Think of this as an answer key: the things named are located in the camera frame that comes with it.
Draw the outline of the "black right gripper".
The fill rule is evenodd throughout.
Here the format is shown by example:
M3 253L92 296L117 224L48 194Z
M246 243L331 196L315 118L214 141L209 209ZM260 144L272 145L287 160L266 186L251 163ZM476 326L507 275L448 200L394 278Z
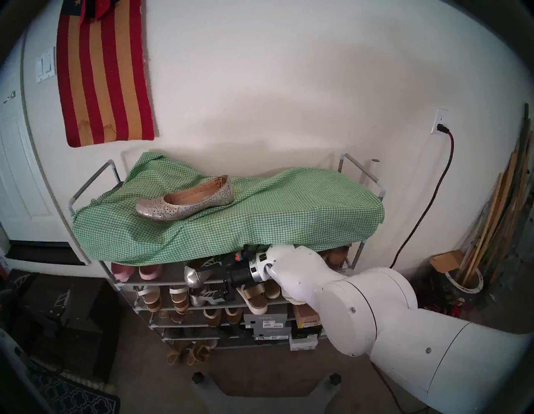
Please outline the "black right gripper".
M241 251L202 258L200 268L221 268L223 288L203 292L206 301L233 301L234 290L251 287L262 281L259 275L257 248L243 248Z

